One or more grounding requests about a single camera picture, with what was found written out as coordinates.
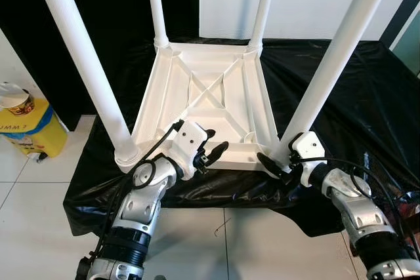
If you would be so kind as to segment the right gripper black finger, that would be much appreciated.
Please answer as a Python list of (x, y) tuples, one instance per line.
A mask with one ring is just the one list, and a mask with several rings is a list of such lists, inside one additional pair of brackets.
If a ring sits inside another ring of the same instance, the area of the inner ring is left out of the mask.
[(267, 172), (271, 178), (282, 179), (289, 175), (289, 173), (282, 169), (275, 160), (262, 152), (258, 152), (257, 158), (260, 161), (260, 164), (265, 168), (265, 172)]

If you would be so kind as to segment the black plastic cover sheet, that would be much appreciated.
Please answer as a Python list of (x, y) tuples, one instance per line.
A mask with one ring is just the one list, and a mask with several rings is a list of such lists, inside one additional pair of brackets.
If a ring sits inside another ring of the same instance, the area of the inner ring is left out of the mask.
[[(291, 120), (328, 47), (327, 39), (264, 40), (261, 65), (279, 129)], [(402, 204), (419, 192), (418, 118), (408, 92), (418, 78), (380, 41), (360, 41), (313, 124), (330, 157), (367, 167)], [(74, 236), (99, 234), (123, 172), (102, 121), (93, 123), (62, 206)], [(165, 208), (270, 209), (308, 236), (340, 230), (338, 211), (308, 188), (290, 188), (261, 171), (211, 170), (180, 182)]]

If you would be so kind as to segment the yellow carton box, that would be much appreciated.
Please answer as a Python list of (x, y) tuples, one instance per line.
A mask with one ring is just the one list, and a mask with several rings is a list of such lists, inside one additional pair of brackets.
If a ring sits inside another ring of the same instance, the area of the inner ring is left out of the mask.
[(34, 109), (26, 115), (0, 110), (0, 137), (10, 142), (24, 156), (45, 153), (57, 157), (65, 148), (67, 130), (45, 99), (35, 99)]

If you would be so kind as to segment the printed paper cup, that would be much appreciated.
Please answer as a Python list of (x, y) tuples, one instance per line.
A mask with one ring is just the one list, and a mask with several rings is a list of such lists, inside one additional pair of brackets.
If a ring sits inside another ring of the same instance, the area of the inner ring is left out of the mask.
[(34, 110), (34, 99), (15, 83), (0, 82), (0, 108), (15, 116), (27, 115)]

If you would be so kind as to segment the black door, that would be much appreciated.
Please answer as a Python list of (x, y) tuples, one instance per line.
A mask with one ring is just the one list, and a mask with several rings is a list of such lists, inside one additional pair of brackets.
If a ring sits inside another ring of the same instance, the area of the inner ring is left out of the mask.
[[(150, 0), (74, 0), (118, 106), (134, 125), (155, 59)], [(171, 41), (198, 38), (198, 0), (162, 0)], [(0, 30), (50, 101), (75, 130), (96, 114), (92, 99), (61, 37), (46, 0), (0, 0)]]

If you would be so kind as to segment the dark grey frame post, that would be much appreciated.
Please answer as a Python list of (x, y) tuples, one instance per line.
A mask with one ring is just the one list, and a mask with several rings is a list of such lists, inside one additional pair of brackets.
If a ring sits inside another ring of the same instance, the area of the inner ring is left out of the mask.
[(384, 30), (380, 37), (380, 41), (389, 47), (399, 40), (403, 30), (410, 24), (411, 14), (417, 8), (420, 0), (402, 0), (401, 4), (397, 8), (390, 22), (388, 22), (387, 28)]

